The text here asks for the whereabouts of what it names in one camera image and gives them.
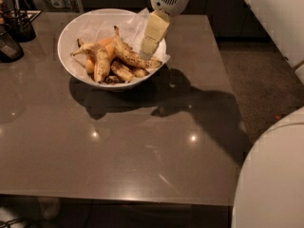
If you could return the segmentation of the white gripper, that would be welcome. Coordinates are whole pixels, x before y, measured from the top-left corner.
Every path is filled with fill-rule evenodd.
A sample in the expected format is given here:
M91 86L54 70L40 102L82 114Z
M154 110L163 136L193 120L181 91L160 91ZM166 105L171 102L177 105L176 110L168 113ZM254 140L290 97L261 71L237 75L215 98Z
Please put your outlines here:
M148 16L148 21L143 34L140 56L148 61L159 47L159 43L166 35L170 16L183 13L190 0L150 0L153 12Z

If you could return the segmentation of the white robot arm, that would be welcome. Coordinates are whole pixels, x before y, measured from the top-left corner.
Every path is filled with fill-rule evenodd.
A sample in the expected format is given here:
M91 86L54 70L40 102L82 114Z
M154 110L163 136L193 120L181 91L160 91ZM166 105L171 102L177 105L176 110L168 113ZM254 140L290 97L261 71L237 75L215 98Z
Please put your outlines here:
M171 16L190 0L150 0ZM234 205L225 227L219 214L198 211L194 228L304 228L304 103L291 99L304 78L304 0L243 0L282 56L255 66L247 92L258 91L246 113L250 125L264 130L245 157L237 178Z

